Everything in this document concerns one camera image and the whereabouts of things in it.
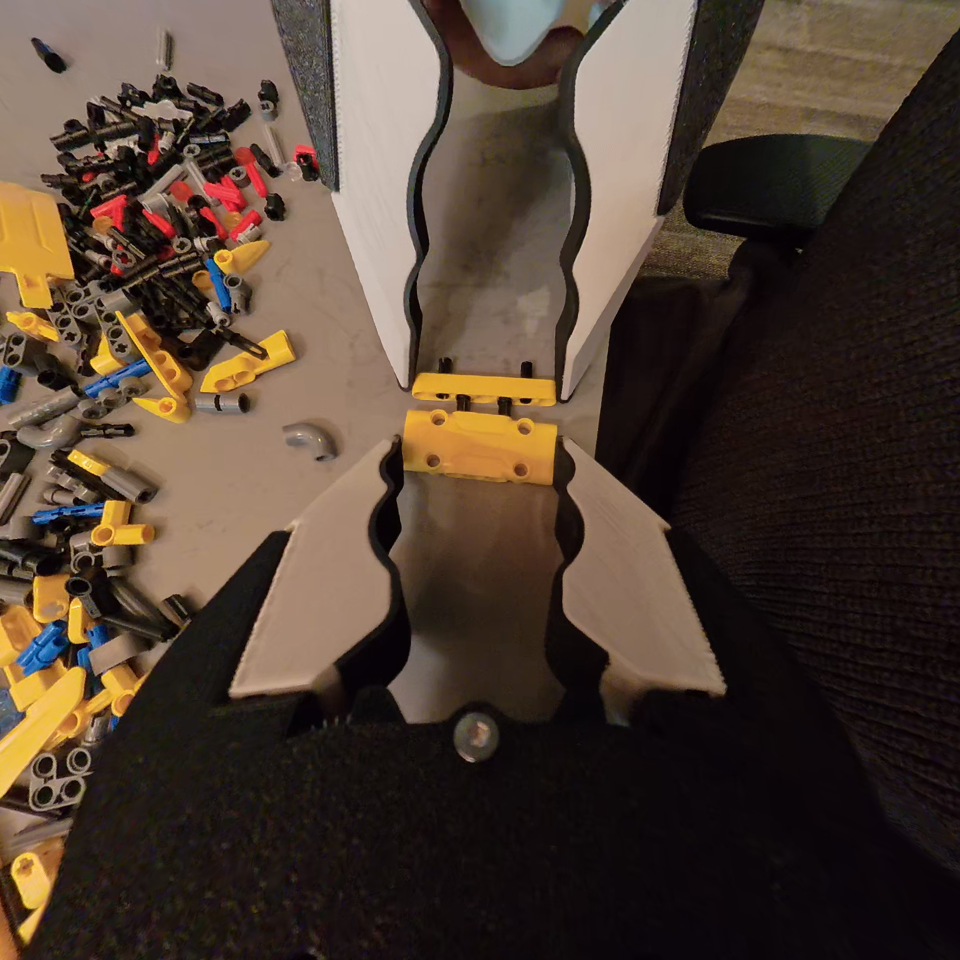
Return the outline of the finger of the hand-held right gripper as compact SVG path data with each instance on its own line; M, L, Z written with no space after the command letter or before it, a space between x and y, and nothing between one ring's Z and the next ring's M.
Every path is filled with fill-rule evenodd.
M426 163L450 116L452 61L423 2L330 3L333 205L398 385L416 376L429 248Z
M658 207L694 18L691 1L614 2L563 67L559 128L573 194L559 258L561 401L589 368L664 222Z

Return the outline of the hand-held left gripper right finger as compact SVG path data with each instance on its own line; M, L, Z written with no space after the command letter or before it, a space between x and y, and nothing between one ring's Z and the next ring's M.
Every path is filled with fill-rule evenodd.
M556 447L546 663L558 718L626 727L657 690L722 698L727 684L668 540L669 524L572 439Z

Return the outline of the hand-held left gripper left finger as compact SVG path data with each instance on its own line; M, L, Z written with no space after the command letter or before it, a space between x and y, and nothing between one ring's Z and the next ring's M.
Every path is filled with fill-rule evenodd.
M391 549L402 531L402 439L371 450L285 528L286 541L228 695L305 694L346 719L406 666L411 625Z

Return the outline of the yellow rectangular panel brick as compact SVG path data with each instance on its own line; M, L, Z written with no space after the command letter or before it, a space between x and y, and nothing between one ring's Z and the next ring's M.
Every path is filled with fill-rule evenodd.
M403 434L407 472L478 481L550 486L558 427L523 417L410 410Z

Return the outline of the yellow beam with black pins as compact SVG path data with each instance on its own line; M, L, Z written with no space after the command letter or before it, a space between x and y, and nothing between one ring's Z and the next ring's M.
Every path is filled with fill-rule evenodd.
M466 402L470 406L549 408L557 404L552 378L535 376L533 361L524 360L511 375L459 371L450 356L438 359L435 370L418 373L411 394L418 402Z

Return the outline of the grey curved elbow brick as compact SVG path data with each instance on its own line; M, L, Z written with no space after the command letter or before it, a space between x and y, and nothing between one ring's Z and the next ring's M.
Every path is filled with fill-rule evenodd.
M315 462L330 462L338 456L335 439L318 424L309 422L287 424L282 427L282 435L287 447L304 450Z

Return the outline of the pile of black red pins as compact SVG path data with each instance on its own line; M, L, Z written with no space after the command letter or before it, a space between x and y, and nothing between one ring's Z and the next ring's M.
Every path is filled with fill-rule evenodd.
M122 81L91 97L82 117L51 138L56 168L39 181L58 198L74 277L58 283L54 310L140 310L162 331L227 330L248 311L245 265L263 229L286 218L277 182L317 183L315 148L286 161L272 128L280 92L260 82L261 142L243 137L244 99L167 70L144 88Z

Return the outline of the large yellow panel brick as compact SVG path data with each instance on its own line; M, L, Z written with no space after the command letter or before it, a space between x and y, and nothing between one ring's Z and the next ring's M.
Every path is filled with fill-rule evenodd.
M53 283L74 280L54 197L1 183L1 272L14 277L21 304L33 310L51 308Z

